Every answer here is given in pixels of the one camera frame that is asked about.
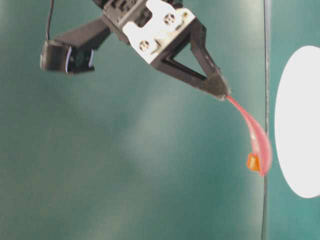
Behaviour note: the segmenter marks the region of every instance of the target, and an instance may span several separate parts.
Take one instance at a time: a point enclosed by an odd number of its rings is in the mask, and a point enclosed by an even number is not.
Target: white circle
[[[304,46],[288,61],[274,116],[279,164],[291,189],[320,196],[320,48]]]

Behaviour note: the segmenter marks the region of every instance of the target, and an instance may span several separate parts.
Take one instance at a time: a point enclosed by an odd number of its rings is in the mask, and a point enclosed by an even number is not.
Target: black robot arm
[[[157,70],[220,100],[230,94],[220,69],[206,50],[206,28],[182,0],[93,0],[103,16],[47,40],[41,54],[45,71],[67,74],[94,70],[93,52],[115,33]],[[174,60],[188,44],[205,75]]]

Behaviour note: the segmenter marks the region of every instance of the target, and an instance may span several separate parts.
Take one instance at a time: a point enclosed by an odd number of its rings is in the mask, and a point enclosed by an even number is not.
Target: green wall
[[[232,95],[264,125],[263,0],[184,4],[207,26]],[[48,8],[0,1],[0,239],[260,239],[264,179],[245,166],[249,133],[234,107],[155,71],[114,35],[95,72],[42,72]],[[52,35],[100,14],[89,0],[56,0]]]
[[[274,111],[279,81],[296,50],[306,45],[320,46],[319,10],[319,0],[273,0],[271,3],[270,136],[274,149]],[[304,199],[290,189],[275,150],[267,188],[267,239],[320,238],[320,198]]]

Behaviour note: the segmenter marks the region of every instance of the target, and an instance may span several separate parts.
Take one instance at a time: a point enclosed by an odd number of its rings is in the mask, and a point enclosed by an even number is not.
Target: orange tab
[[[248,161],[246,163],[246,166],[248,167],[248,169],[250,169],[251,171],[256,171],[259,172],[260,171],[260,162],[259,162],[259,157],[257,154],[255,153],[250,153],[248,155]]]

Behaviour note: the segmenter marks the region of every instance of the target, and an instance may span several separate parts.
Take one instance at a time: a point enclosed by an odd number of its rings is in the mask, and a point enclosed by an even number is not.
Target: vertical edge line
[[[270,117],[270,12],[271,1],[264,0],[264,48],[265,48],[265,131],[269,136],[269,117]],[[263,190],[263,212],[261,240],[267,239],[267,187],[268,175],[264,177]]]

